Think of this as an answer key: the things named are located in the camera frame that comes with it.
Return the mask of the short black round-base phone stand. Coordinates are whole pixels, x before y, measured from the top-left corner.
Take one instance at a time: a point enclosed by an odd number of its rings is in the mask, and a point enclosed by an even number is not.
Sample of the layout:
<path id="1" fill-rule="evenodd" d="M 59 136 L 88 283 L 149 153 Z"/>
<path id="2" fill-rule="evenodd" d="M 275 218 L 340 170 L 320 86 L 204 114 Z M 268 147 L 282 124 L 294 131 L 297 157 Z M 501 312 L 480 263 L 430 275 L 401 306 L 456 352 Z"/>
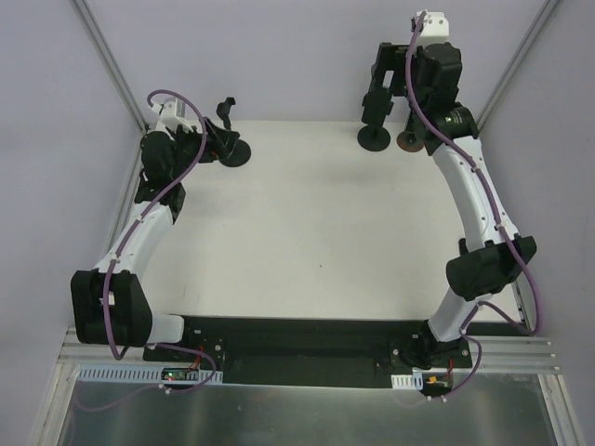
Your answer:
<path id="1" fill-rule="evenodd" d="M 359 145 L 372 152 L 384 151 L 390 145 L 390 132 L 384 127 L 390 115 L 393 102 L 390 91 L 381 87 L 368 91 L 363 99 L 362 123 L 357 134 Z"/>

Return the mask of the brown-base grey phone stand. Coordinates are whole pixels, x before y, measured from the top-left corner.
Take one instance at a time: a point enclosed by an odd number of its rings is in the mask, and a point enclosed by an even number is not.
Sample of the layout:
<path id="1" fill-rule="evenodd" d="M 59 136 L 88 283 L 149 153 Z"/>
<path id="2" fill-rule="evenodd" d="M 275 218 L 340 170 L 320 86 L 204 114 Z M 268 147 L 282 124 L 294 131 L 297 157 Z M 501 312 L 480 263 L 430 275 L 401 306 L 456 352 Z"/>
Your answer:
<path id="1" fill-rule="evenodd" d="M 396 138 L 397 145 L 406 152 L 416 153 L 425 147 L 424 141 L 419 139 L 414 132 L 402 131 Z"/>

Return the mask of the black phone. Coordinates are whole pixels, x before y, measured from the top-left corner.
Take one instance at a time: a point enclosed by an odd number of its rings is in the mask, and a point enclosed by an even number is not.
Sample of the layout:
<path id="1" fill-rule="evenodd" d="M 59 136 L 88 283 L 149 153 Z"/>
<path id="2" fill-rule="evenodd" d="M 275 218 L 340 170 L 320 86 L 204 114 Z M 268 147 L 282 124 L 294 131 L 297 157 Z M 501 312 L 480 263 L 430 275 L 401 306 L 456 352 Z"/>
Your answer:
<path id="1" fill-rule="evenodd" d="M 408 105 L 410 112 L 404 130 L 409 134 L 415 135 L 416 138 L 423 138 L 425 136 L 426 126 L 418 116 L 414 105 L 411 102 L 409 102 Z"/>

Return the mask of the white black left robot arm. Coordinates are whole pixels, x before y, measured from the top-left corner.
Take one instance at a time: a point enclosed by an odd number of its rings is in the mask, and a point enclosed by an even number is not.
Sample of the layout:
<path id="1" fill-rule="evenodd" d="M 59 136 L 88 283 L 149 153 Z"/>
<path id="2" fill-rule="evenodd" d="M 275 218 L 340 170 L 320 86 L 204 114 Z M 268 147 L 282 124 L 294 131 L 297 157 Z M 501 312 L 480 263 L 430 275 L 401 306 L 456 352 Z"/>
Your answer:
<path id="1" fill-rule="evenodd" d="M 139 147 L 139 184 L 125 228 L 93 269 L 77 270 L 71 279 L 76 334 L 84 344 L 123 348 L 164 343 L 175 361 L 187 361 L 195 337 L 184 331 L 181 316 L 151 309 L 141 279 L 181 213 L 186 191 L 179 176 L 195 164 L 241 166 L 251 150 L 228 120 L 222 126 L 206 120 L 203 133 L 193 125 L 159 122 Z"/>

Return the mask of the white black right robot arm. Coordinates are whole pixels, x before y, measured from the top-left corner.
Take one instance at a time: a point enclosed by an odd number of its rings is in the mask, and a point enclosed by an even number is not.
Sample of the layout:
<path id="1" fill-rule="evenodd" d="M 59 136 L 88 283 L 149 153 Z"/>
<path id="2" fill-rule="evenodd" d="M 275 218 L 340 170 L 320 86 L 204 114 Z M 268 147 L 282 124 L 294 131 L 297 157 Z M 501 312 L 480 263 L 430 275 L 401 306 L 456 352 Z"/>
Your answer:
<path id="1" fill-rule="evenodd" d="M 457 99 L 461 52 L 449 43 L 418 47 L 382 43 L 363 98 L 357 141 L 367 151 L 388 148 L 385 128 L 393 101 L 406 98 L 410 112 L 398 146 L 427 151 L 442 172 L 463 224 L 459 256 L 447 262 L 448 289 L 436 312 L 400 350 L 401 360 L 428 370 L 447 361 L 479 306 L 515 282 L 536 254 L 497 197 L 483 160 L 480 132 L 471 111 Z"/>

